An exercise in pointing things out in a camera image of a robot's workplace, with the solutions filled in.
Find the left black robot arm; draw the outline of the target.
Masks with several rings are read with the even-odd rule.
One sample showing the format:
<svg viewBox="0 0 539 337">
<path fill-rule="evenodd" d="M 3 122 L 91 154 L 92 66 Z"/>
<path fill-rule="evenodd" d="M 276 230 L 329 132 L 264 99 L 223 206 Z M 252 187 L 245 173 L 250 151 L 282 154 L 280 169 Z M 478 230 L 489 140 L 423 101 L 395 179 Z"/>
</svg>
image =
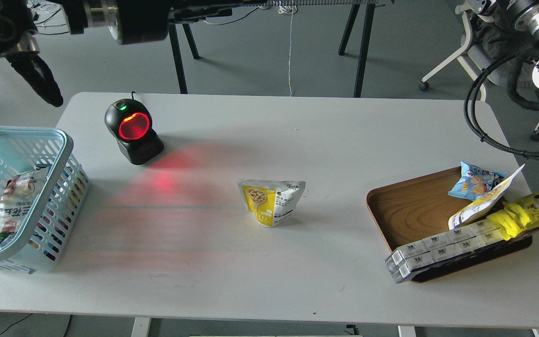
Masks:
<svg viewBox="0 0 539 337">
<path fill-rule="evenodd" d="M 54 15 L 64 17 L 71 35 L 88 28 L 109 28 L 118 44 L 164 40 L 172 25 L 229 16 L 235 7 L 258 6 L 258 0 L 56 0 Z M 0 0 L 0 58 L 46 103 L 64 100 L 51 69 L 39 56 L 38 22 L 27 0 Z"/>
</svg>

